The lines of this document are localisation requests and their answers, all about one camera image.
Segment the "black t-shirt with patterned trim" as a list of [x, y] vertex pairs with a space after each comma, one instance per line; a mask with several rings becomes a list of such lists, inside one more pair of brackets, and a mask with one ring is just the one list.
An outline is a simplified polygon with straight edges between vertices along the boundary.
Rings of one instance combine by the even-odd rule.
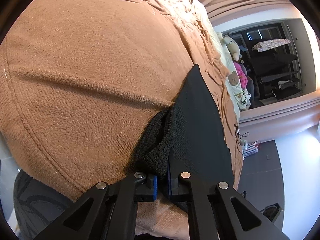
[[234, 183], [219, 110], [198, 65], [188, 73], [175, 103], [150, 120], [133, 152], [135, 169], [156, 175], [166, 197], [171, 195], [169, 181], [174, 178], [168, 167], [170, 157], [182, 163], [181, 172], [199, 176], [208, 186]]

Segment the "cream bear print bedding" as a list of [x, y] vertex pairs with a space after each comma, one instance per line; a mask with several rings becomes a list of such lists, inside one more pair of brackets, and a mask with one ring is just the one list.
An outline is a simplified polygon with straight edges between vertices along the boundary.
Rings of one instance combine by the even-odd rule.
[[208, 18], [204, 5], [199, 0], [193, 0], [192, 4], [195, 7], [197, 19], [200, 20], [204, 29], [208, 31], [213, 47], [220, 54], [220, 61], [229, 70], [229, 75], [226, 78], [226, 87], [231, 97], [236, 117], [239, 119], [240, 112], [249, 109], [251, 105], [251, 95], [248, 93], [246, 88], [243, 89], [241, 87], [240, 80], [234, 66], [234, 60], [232, 59], [227, 47], [220, 43], [217, 33]]

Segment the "pink curtain right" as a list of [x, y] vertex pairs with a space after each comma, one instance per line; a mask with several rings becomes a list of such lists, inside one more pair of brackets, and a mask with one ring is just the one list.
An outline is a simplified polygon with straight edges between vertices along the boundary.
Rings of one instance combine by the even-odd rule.
[[319, 91], [241, 112], [239, 123], [250, 142], [302, 132], [319, 123]]

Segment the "brown fleece blanket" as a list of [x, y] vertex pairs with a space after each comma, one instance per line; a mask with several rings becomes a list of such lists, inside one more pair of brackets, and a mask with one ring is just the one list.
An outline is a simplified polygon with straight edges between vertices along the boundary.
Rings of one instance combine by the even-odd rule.
[[24, 172], [77, 200], [124, 178], [144, 128], [198, 64], [239, 180], [220, 52], [198, 0], [34, 0], [1, 43], [1, 133]]

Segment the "pink plush toy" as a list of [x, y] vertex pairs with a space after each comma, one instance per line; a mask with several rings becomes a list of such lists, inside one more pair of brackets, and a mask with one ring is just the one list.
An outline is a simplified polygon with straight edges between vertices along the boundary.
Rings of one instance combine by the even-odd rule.
[[244, 71], [242, 70], [242, 67], [241, 67], [240, 64], [238, 64], [237, 62], [234, 62], [234, 66], [236, 68], [236, 71], [237, 71], [237, 74], [238, 74], [238, 77], [239, 77], [239, 80], [240, 80], [241, 87], [243, 89], [245, 89], [247, 87], [247, 84], [248, 84], [247, 76], [244, 73]]

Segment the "beige plush toy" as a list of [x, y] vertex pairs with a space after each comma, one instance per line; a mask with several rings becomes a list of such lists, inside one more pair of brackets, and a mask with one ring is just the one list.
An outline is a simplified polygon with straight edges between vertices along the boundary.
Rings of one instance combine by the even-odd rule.
[[223, 36], [222, 33], [217, 33], [217, 36], [220, 40], [220, 43], [227, 47], [232, 59], [238, 62], [242, 55], [240, 54], [240, 48], [236, 41], [228, 35]]

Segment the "hanging black coat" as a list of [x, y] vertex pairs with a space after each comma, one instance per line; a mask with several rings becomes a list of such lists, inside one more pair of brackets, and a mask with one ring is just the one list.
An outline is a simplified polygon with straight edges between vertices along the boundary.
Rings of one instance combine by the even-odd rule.
[[295, 61], [297, 56], [295, 54], [271, 54], [267, 56], [255, 57], [249, 59], [255, 74], [266, 74], [276, 68], [286, 66], [292, 61]]

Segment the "hanging floral garment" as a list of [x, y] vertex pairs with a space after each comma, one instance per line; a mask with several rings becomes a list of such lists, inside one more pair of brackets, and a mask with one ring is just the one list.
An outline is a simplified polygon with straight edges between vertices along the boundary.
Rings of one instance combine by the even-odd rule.
[[259, 53], [271, 50], [274, 48], [278, 48], [280, 46], [284, 46], [287, 44], [290, 44], [291, 41], [286, 39], [286, 38], [280, 38], [280, 39], [272, 39], [272, 40], [267, 40], [267, 41], [261, 41], [256, 43], [253, 47], [252, 50], [256, 50]]

